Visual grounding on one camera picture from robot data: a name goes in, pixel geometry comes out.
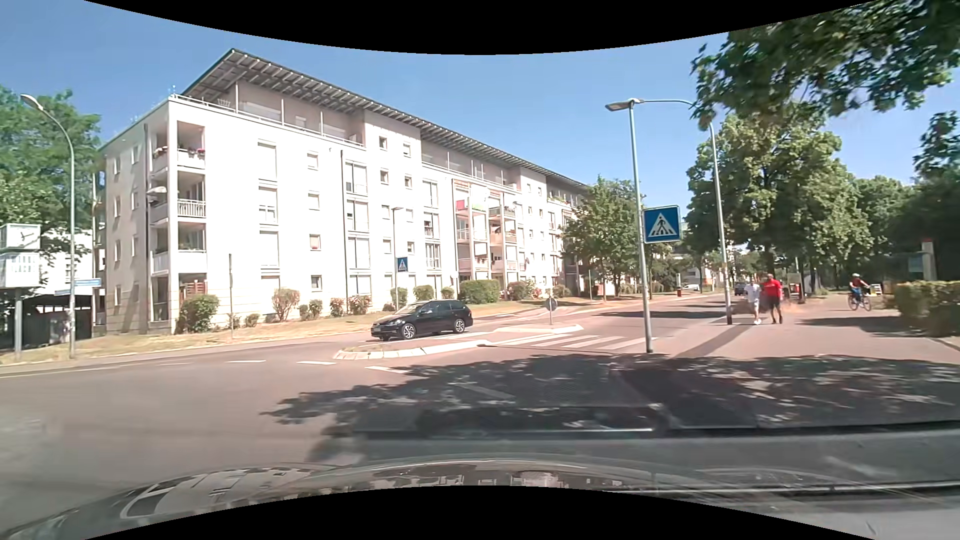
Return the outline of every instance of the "distant car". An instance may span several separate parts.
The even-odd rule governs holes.
[[[384,341],[391,337],[413,339],[418,335],[453,331],[463,333],[473,326],[473,313],[459,300],[414,302],[399,311],[381,317],[370,327],[373,337]]]

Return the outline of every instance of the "flat roof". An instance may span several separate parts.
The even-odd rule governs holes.
[[[194,81],[183,95],[214,102],[218,97],[229,93],[233,85],[240,81],[338,112],[368,110],[419,129],[420,139],[426,142],[439,144],[449,150],[480,160],[502,163],[509,167],[523,167],[542,174],[548,180],[566,184],[574,189],[588,188],[587,184],[493,148],[474,138],[458,134],[413,114],[394,109],[345,88],[237,49],[227,51],[199,79]]]

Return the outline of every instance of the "blue sky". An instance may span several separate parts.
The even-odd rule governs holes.
[[[714,36],[550,55],[412,55],[246,36],[80,0],[43,4],[4,9],[0,85],[32,94],[72,88],[80,110],[103,116],[103,140],[236,47],[582,182],[633,176],[627,115],[603,105],[631,96],[692,99],[690,61],[704,42],[714,49],[722,42]],[[928,92],[920,110],[861,110],[829,128],[843,137],[840,158],[854,174],[907,181],[929,116],[958,101],[955,84]],[[707,134],[682,105],[643,106],[636,120],[646,203],[685,207],[685,171]]]

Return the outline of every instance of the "car wheel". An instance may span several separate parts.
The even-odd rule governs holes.
[[[400,329],[400,332],[403,334],[403,339],[413,339],[417,336],[417,327],[407,323],[403,325],[403,328]]]

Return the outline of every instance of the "pedestrian crossing sign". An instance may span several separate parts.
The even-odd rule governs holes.
[[[676,242],[680,240],[680,207],[643,209],[643,243]]]

